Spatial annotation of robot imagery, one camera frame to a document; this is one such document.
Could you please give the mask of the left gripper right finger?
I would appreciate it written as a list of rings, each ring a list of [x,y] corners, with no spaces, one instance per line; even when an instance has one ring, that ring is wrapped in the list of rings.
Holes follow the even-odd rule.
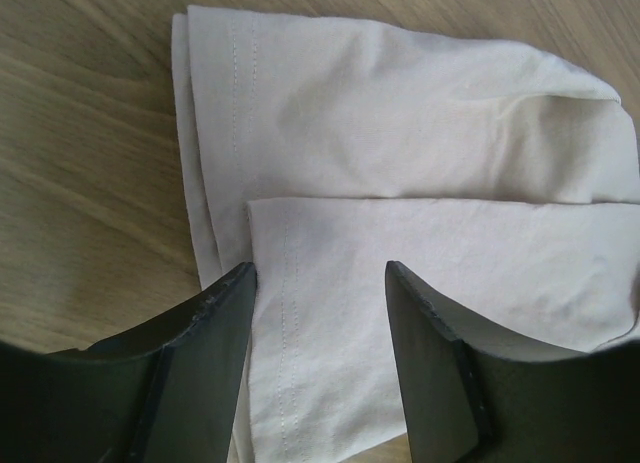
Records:
[[[639,345],[593,353],[499,325],[404,264],[387,312],[416,462],[635,462]]]

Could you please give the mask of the beige t shirt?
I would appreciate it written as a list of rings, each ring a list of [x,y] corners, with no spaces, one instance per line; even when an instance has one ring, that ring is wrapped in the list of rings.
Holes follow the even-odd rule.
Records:
[[[605,81],[516,41],[200,6],[171,55],[200,282],[258,272],[233,461],[405,432],[390,260],[551,344],[638,337],[638,143]]]

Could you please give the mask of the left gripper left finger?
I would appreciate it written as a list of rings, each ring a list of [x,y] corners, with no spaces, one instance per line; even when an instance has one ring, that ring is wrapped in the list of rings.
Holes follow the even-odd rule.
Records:
[[[226,460],[257,290],[250,263],[84,350],[1,346],[5,462]]]

